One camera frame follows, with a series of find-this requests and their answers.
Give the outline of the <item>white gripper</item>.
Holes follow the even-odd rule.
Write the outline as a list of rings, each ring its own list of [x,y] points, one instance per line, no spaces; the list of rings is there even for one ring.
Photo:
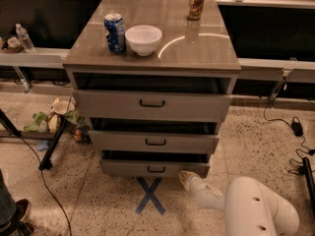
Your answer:
[[[224,195],[195,172],[181,170],[179,180],[200,208],[224,210]]]

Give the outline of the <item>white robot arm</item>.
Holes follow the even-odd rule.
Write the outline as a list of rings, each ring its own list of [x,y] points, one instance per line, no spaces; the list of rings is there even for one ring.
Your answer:
[[[198,207],[224,213],[226,236],[294,236],[299,228],[295,207],[256,179],[237,177],[225,194],[191,171],[179,179]]]

